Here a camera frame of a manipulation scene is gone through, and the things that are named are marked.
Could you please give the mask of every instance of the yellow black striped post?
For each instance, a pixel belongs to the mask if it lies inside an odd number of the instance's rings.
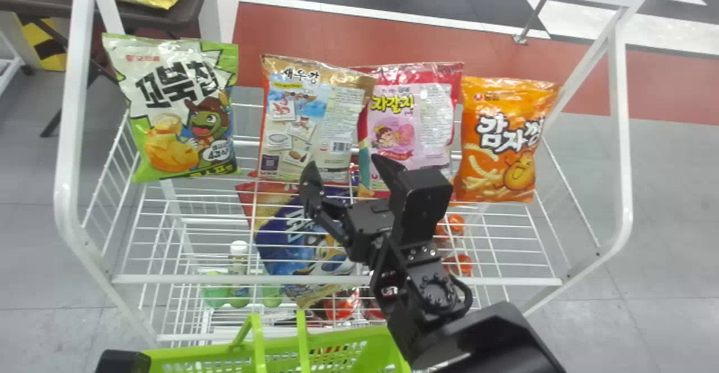
[[[25,40],[28,41],[35,54],[38,55],[40,66],[49,71],[64,71],[65,60],[67,59],[64,47],[33,23],[35,17],[25,15],[16,15],[16,17]],[[57,30],[51,18],[40,17],[39,19],[52,29]]]

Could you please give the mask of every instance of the dark tabletop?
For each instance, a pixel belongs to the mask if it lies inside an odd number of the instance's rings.
[[[169,10],[117,1],[126,28],[184,30],[194,23],[205,0],[179,0]],[[0,10],[20,15],[70,17],[72,0],[0,0]]]

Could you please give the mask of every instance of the barcode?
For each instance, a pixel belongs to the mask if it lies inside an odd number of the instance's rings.
[[[352,143],[332,143],[332,151],[335,153],[349,151],[350,148],[352,148]]]

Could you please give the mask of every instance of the robotic arm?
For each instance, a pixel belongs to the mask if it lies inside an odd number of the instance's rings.
[[[389,199],[344,204],[324,197],[314,161],[300,179],[309,219],[372,271],[370,289],[403,357],[413,369],[465,356],[442,371],[563,373],[521,312],[500,302],[467,314],[472,291],[442,267],[433,242],[452,185],[438,169],[408,171],[372,155]]]

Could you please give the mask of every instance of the white bottle cap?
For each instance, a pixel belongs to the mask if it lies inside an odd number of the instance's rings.
[[[249,245],[243,240],[236,240],[229,244],[229,253],[231,255],[241,256],[249,252]]]

